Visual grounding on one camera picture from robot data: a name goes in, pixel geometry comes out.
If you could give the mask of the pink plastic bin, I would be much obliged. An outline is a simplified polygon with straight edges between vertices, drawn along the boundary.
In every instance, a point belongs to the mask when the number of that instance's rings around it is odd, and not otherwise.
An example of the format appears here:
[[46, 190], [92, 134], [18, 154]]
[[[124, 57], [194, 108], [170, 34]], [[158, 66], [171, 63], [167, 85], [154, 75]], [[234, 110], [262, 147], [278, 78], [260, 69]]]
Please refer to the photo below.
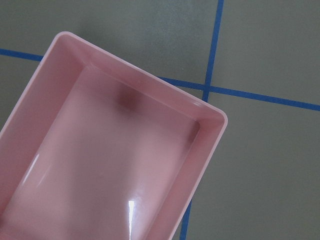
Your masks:
[[0, 132], [3, 240], [170, 240], [228, 124], [71, 32]]

